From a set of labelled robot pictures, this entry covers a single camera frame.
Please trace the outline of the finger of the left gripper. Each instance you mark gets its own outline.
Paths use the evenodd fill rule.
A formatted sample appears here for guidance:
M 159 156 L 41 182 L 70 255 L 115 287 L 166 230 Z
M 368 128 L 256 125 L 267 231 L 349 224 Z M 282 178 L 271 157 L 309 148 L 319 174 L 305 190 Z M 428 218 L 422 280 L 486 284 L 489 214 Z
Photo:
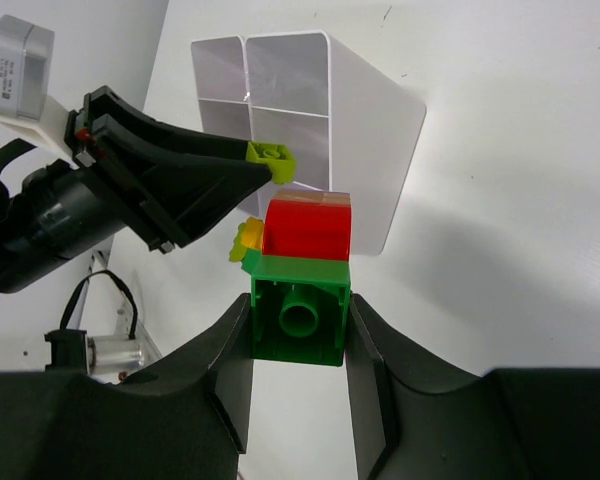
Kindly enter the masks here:
M 213 229 L 246 197 L 272 179 L 265 165 L 182 155 L 175 165 L 127 165 L 111 156 L 108 135 L 121 135 L 99 118 L 99 193 L 151 250 L 170 242 L 185 247 Z
M 127 165 L 175 165 L 174 158 L 189 155 L 245 161 L 247 141 L 223 137 L 157 120 L 126 102 L 109 86 L 99 88 L 99 117 L 108 115 L 121 135 L 108 134 L 111 156 Z

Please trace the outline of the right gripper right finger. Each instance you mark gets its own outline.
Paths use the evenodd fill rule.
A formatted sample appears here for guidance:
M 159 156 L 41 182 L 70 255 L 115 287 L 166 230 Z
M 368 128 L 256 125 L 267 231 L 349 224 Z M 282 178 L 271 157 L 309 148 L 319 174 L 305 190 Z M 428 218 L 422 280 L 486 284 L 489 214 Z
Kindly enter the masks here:
M 354 295 L 346 370 L 362 479 L 600 479 L 600 368 L 473 375 Z

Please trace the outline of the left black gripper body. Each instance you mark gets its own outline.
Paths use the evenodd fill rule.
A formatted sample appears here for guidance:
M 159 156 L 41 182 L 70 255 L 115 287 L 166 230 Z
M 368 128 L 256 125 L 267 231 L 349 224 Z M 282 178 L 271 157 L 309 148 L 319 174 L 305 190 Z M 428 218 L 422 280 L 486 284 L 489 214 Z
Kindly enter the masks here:
M 124 227 L 151 250 L 180 244 L 173 187 L 180 168 L 160 140 L 175 128 L 154 120 L 103 86 L 85 95 L 61 124 L 68 157 L 31 174 L 24 207 L 31 243 L 71 259 Z

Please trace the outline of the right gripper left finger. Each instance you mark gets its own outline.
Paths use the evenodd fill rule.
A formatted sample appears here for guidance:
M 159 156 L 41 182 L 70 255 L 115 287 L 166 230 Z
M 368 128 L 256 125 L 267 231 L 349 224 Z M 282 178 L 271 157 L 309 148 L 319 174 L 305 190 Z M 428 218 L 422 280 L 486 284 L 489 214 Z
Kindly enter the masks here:
M 253 381 L 240 295 L 207 330 L 112 385 L 0 373 L 0 479 L 234 479 Z

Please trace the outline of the multicolour lego cluster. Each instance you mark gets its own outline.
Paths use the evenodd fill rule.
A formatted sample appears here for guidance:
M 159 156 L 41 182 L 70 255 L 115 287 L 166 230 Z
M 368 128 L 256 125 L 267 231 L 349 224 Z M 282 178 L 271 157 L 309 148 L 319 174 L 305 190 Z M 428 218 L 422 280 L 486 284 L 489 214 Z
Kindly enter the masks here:
M 241 268 L 251 274 L 261 257 L 264 221 L 249 217 L 238 226 L 237 234 L 229 252 L 229 261 L 240 263 Z

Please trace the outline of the lime green lego brick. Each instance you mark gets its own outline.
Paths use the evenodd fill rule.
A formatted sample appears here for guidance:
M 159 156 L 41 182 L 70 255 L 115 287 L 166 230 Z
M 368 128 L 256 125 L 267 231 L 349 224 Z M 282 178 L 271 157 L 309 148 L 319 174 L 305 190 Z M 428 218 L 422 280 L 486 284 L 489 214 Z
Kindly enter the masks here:
M 250 141 L 247 143 L 246 160 L 265 165 L 271 172 L 274 184 L 283 185 L 294 180 L 296 159 L 283 144 Z

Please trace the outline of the red orange lego stack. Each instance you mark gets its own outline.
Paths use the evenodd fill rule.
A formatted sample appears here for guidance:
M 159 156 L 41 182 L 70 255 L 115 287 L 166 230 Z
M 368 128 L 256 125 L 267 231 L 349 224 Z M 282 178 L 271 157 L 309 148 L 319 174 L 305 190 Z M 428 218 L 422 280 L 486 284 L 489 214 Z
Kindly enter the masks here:
M 267 208 L 262 253 L 347 262 L 351 236 L 348 193 L 281 189 Z

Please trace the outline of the white six-compartment container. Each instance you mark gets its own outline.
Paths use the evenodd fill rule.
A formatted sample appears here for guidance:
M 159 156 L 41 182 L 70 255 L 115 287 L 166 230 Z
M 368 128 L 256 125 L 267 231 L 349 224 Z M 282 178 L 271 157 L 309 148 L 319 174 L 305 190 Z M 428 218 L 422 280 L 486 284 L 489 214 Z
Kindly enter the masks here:
M 347 192 L 352 251 L 386 244 L 427 108 L 321 30 L 195 40 L 204 132 L 284 144 L 292 187 Z

